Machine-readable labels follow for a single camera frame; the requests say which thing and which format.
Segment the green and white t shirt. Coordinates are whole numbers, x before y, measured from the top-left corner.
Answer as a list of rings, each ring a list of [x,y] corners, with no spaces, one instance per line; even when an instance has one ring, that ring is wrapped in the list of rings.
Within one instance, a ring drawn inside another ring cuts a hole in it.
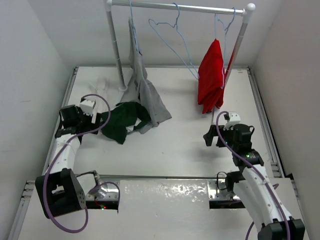
[[[121,102],[110,112],[108,123],[101,129],[107,138],[123,145],[128,128],[133,127],[133,131],[141,130],[151,122],[151,117],[147,109],[135,101]]]

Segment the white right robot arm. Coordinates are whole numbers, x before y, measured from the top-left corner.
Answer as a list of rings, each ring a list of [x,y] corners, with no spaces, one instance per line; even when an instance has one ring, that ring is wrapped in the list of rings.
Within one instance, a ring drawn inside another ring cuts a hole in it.
[[[249,212],[259,240],[302,240],[305,225],[295,219],[277,195],[268,177],[264,161],[252,147],[251,137],[255,128],[245,124],[211,125],[203,138],[211,146],[228,148],[238,171],[226,175],[225,185],[229,193],[237,195]]]

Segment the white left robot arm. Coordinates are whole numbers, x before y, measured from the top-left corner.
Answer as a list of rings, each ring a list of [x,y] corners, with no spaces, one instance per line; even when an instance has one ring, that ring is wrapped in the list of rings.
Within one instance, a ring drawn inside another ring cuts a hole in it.
[[[82,143],[79,135],[97,129],[101,115],[94,115],[95,103],[86,100],[79,106],[68,105],[59,111],[59,126],[55,133],[56,162],[49,171],[46,185],[48,208],[53,217],[83,210],[86,205],[85,192],[72,168],[76,152]]]

